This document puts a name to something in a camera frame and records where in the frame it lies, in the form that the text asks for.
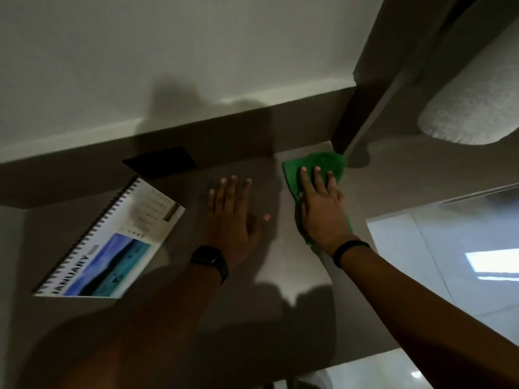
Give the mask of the person's left hand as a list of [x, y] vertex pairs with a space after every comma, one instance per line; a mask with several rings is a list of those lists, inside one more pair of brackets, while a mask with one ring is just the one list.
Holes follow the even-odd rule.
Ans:
[[219, 249], [229, 271], [233, 271], [258, 245], [252, 244], [252, 228], [257, 217], [249, 214], [250, 178], [240, 188], [237, 179], [234, 210], [225, 209], [225, 189], [229, 180], [222, 178], [215, 189], [215, 210], [214, 215], [207, 214], [204, 245]]

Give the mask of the person's right hand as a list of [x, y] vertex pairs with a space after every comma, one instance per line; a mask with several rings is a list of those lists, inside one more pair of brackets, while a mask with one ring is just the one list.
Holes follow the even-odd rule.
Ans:
[[326, 196], [316, 192], [305, 167], [301, 168], [301, 182], [304, 189], [301, 194], [302, 224], [310, 238], [330, 257], [342, 243], [359, 240], [350, 231], [344, 196], [338, 190], [333, 174], [328, 173]]

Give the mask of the green cleaning cloth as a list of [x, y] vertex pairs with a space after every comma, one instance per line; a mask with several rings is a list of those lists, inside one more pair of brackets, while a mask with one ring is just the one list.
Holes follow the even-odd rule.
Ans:
[[317, 249], [318, 245], [309, 237], [306, 229], [302, 224], [301, 212], [301, 194], [303, 193], [303, 185], [301, 182], [301, 168], [305, 167], [312, 184], [314, 182], [315, 167], [321, 168], [321, 177], [324, 183], [328, 182], [328, 173], [332, 173], [339, 182], [344, 175], [344, 170], [347, 165], [347, 159], [342, 155], [334, 152], [317, 152], [308, 156], [299, 157], [282, 163], [282, 169], [285, 181], [289, 191], [295, 201], [295, 222], [299, 233], [304, 238], [306, 244], [313, 249]]

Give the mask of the person's left forearm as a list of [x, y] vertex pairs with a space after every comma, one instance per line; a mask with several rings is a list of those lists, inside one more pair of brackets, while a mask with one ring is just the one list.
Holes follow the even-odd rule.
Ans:
[[185, 350], [222, 284], [219, 271], [189, 263], [123, 327], [71, 366], [49, 389], [140, 389]]

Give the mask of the person's right forearm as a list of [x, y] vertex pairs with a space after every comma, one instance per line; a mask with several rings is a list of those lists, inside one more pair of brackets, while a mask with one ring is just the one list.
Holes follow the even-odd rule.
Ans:
[[357, 247], [341, 260], [382, 323], [434, 389], [519, 389], [519, 347]]

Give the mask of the black smartwatch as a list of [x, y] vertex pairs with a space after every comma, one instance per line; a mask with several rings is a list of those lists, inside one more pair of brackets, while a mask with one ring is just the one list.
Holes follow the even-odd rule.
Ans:
[[190, 263], [205, 267], [211, 267], [217, 270], [223, 284], [229, 276], [229, 267], [225, 261], [222, 252], [214, 247], [201, 245], [192, 254]]

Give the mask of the black wristband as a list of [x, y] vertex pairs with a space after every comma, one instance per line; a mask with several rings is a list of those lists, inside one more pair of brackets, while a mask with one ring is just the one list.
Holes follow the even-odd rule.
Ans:
[[365, 241], [362, 241], [362, 240], [350, 240], [350, 241], [346, 241], [344, 243], [342, 243], [335, 251], [334, 251], [334, 254], [332, 255], [332, 259], [333, 259], [333, 262], [335, 264], [335, 266], [337, 268], [342, 268], [342, 265], [341, 265], [341, 260], [343, 258], [343, 256], [349, 252], [350, 250], [354, 249], [354, 248], [357, 248], [357, 247], [364, 247], [364, 248], [368, 248], [368, 249], [371, 249], [371, 246], [370, 244], [368, 244], [367, 242]]

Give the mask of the spiral-bound desk calendar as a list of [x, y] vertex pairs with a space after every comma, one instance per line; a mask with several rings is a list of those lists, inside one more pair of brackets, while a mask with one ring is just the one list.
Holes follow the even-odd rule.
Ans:
[[41, 298], [119, 299], [142, 274], [185, 208], [133, 177], [35, 288]]

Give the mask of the white textured cushion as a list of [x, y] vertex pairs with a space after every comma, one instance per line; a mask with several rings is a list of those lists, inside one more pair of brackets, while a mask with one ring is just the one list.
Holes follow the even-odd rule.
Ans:
[[519, 129], [519, 17], [435, 94], [417, 124], [462, 145], [495, 143]]

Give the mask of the black wall socket plate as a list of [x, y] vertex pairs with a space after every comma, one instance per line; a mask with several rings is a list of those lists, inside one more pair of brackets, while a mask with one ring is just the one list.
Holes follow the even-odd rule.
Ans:
[[122, 163], [147, 180], [180, 174], [197, 168], [196, 163], [183, 146], [147, 152], [124, 159]]

